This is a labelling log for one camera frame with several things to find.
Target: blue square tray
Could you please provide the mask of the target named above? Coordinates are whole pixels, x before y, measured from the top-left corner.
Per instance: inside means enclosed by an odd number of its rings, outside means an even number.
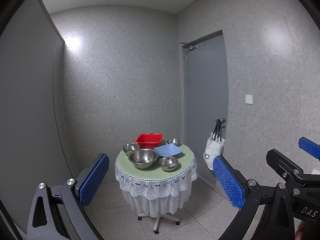
[[[178,146],[175,146],[173,143],[155,147],[155,151],[161,157],[175,156],[181,153],[181,149]]]

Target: red container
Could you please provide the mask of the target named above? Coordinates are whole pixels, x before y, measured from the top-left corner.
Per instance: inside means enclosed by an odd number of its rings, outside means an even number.
[[[154,149],[160,145],[162,136],[160,133],[143,133],[136,138],[136,143],[140,145],[141,149]]]

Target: stainless steel bowl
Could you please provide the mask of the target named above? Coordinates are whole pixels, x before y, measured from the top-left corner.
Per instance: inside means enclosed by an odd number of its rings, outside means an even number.
[[[173,143],[176,146],[180,146],[180,141],[178,139],[168,139],[167,144]]]
[[[140,145],[137,143],[128,143],[122,149],[125,152],[125,154],[128,156],[130,152],[140,149]]]
[[[158,158],[156,151],[151,149],[138,149],[130,152],[128,159],[138,169],[149,168]]]
[[[159,160],[159,164],[164,171],[173,171],[179,164],[175,157],[163,157]]]

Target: small metal bowl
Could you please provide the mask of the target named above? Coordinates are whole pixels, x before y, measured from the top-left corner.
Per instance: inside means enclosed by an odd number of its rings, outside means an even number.
[[[125,154],[128,156],[130,152],[140,149],[140,145],[137,143],[128,143],[122,149],[125,152]]]
[[[128,159],[138,169],[147,169],[155,162],[158,156],[154,150],[138,149],[130,152]]]
[[[163,157],[159,160],[160,167],[164,171],[173,171],[179,164],[179,161],[175,157]]]
[[[181,146],[181,143],[178,139],[168,139],[167,144],[173,143],[176,146]]]

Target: blue textured pad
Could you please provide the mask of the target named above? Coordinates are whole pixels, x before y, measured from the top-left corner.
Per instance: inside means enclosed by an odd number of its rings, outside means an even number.
[[[308,140],[305,137],[301,137],[299,139],[299,147],[309,153],[311,156],[315,157],[316,159],[320,158],[320,147],[316,143]]]
[[[79,188],[79,206],[81,208],[91,203],[108,169],[109,157],[108,155],[103,155],[81,188]]]
[[[219,156],[214,158],[212,168],[231,204],[234,207],[241,209],[244,205],[243,189],[224,165]]]

